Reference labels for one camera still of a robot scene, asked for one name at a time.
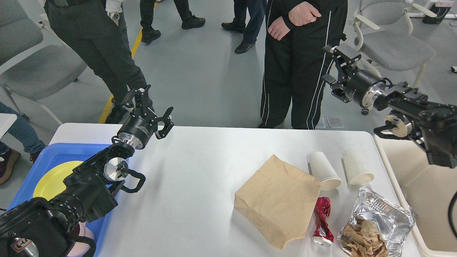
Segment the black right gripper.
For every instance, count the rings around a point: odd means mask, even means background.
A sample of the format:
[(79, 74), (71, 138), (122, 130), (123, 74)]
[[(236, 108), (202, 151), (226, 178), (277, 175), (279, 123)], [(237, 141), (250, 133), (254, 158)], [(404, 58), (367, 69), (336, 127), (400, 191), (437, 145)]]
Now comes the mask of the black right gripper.
[(361, 53), (345, 43), (338, 46), (327, 45), (323, 50), (332, 56), (338, 75), (346, 78), (344, 84), (330, 74), (321, 76), (322, 80), (329, 84), (331, 94), (345, 104), (354, 101), (362, 108), (372, 109), (376, 99), (386, 88), (386, 80), (357, 68), (356, 63), (361, 59)]

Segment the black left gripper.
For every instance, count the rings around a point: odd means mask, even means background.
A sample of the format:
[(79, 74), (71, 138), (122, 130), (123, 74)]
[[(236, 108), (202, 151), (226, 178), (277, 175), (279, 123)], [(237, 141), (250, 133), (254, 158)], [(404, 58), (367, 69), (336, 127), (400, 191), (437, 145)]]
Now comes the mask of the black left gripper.
[[(153, 101), (149, 96), (150, 88), (151, 85), (132, 89), (122, 101), (122, 108), (129, 111), (131, 116), (117, 132), (117, 139), (136, 150), (145, 148), (154, 133), (157, 139), (165, 138), (174, 126), (171, 120), (173, 107), (169, 107), (162, 117), (156, 118)], [(161, 130), (158, 130), (159, 123), (164, 124)]]

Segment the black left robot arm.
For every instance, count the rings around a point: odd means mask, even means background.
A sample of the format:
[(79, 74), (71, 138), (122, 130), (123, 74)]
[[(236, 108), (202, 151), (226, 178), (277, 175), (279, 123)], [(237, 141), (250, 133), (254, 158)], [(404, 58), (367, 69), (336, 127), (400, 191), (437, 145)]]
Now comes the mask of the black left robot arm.
[(116, 194), (138, 192), (146, 177), (128, 167), (127, 158), (145, 148), (153, 135), (165, 138), (173, 127), (169, 107), (158, 117), (148, 93), (150, 85), (132, 89), (121, 102), (130, 112), (112, 144), (75, 167), (63, 179), (65, 190), (46, 200), (34, 197), (1, 215), (2, 257), (68, 257), (77, 242), (93, 257), (96, 242), (72, 231), (80, 221), (103, 218), (118, 203)]

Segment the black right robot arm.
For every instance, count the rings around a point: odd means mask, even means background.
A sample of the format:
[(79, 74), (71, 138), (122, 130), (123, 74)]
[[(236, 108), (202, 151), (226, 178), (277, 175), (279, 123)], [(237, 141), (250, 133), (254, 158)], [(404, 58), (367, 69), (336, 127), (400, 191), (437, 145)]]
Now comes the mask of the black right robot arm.
[(354, 101), (363, 114), (371, 109), (391, 109), (384, 125), (373, 130), (375, 135), (410, 140), (426, 153), (430, 165), (456, 167), (456, 106), (429, 101), (427, 95), (407, 82), (394, 84), (359, 68), (361, 54), (347, 44), (327, 45), (323, 51), (331, 56), (338, 70), (337, 78), (322, 76), (334, 97), (346, 104)]

